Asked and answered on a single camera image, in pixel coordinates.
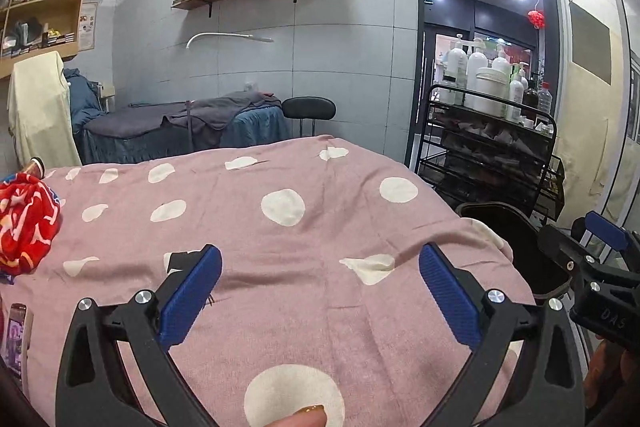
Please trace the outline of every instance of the blue gripper pad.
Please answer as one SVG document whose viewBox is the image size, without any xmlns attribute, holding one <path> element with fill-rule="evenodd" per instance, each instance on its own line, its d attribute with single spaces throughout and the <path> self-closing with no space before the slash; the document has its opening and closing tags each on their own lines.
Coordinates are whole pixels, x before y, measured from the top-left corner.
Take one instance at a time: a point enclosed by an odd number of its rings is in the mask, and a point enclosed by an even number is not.
<svg viewBox="0 0 640 427">
<path fill-rule="evenodd" d="M 480 314 L 475 304 L 431 245 L 422 247 L 418 267 L 456 340 L 474 351 L 482 340 Z"/>
<path fill-rule="evenodd" d="M 612 250 L 625 251 L 629 246 L 625 231 L 593 210 L 584 216 L 584 225 L 589 232 L 607 243 Z"/>
<path fill-rule="evenodd" d="M 222 274 L 222 254 L 209 247 L 162 308 L 158 343 L 165 351 L 181 344 Z"/>
</svg>

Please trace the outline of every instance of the black chair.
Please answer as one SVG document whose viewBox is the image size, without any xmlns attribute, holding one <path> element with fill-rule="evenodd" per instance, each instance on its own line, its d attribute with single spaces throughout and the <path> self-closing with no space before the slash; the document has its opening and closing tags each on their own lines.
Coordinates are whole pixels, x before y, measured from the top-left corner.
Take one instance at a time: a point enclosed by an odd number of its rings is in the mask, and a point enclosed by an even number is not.
<svg viewBox="0 0 640 427">
<path fill-rule="evenodd" d="M 300 120 L 302 138 L 303 120 L 312 121 L 312 136 L 316 135 L 316 120 L 331 120 L 335 116 L 335 103 L 319 96 L 297 96 L 282 102 L 285 118 Z"/>
</svg>

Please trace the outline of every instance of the polka dot blanket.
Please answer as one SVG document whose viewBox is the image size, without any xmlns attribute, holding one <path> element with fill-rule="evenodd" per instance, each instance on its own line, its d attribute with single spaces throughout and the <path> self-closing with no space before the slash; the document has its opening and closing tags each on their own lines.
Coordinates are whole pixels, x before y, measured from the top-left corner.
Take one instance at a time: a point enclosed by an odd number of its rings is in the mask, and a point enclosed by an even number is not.
<svg viewBox="0 0 640 427">
<path fill-rule="evenodd" d="M 30 395 L 50 425 L 78 301 L 124 303 L 157 288 L 171 252 L 210 243 L 223 255 L 212 301 L 171 350 L 223 427 L 263 427 L 318 403 L 329 427 L 420 425 L 469 356 L 418 272 L 428 241 L 485 288 L 533 303 L 507 257 L 418 176 L 329 136 L 58 169 L 46 182 L 61 198 L 62 228 L 2 298 L 33 311 Z M 143 407 L 160 419 L 123 351 Z M 482 417 L 495 411 L 514 357 Z"/>
</svg>

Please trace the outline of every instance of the bed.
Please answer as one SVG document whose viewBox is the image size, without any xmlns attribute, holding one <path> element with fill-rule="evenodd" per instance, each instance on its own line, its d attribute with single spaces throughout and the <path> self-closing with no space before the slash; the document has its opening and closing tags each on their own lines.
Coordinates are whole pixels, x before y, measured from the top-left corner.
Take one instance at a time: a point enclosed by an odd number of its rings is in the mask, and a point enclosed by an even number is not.
<svg viewBox="0 0 640 427">
<path fill-rule="evenodd" d="M 134 164 L 210 148 L 244 148 L 291 138 L 280 101 L 263 93 L 229 93 L 212 99 L 218 105 L 231 97 L 238 101 L 232 107 L 227 104 L 226 119 L 219 123 L 222 129 L 212 136 L 203 130 L 192 132 L 187 125 L 171 120 L 186 111 L 186 102 L 133 104 L 107 114 L 98 102 L 97 84 L 89 82 L 79 70 L 63 73 L 70 83 L 72 129 L 83 165 Z M 197 108 L 204 102 L 191 105 Z"/>
<path fill-rule="evenodd" d="M 222 426 L 262 427 L 322 403 L 329 427 L 416 427 L 469 355 L 417 266 L 436 242 L 484 288 L 533 304 L 508 259 L 403 165 L 330 136 L 47 173 L 63 224 L 35 273 L 2 288 L 34 313 L 33 406 L 53 425 L 60 354 L 78 301 L 156 288 L 172 252 L 223 255 L 212 302 L 171 350 Z M 132 356 L 124 353 L 127 367 Z M 495 411 L 511 351 L 482 417 Z M 145 410 L 158 417 L 140 375 Z"/>
</svg>

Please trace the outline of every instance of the black trash can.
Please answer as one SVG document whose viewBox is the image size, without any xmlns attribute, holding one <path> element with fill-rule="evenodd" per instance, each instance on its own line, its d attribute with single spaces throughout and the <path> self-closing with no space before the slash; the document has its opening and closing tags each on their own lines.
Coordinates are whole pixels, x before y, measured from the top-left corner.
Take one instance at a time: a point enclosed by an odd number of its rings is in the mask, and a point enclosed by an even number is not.
<svg viewBox="0 0 640 427">
<path fill-rule="evenodd" d="M 481 221 L 509 243 L 513 266 L 529 284 L 536 301 L 567 292 L 569 276 L 538 249 L 538 230 L 517 208 L 498 202 L 463 203 L 456 213 Z"/>
</svg>

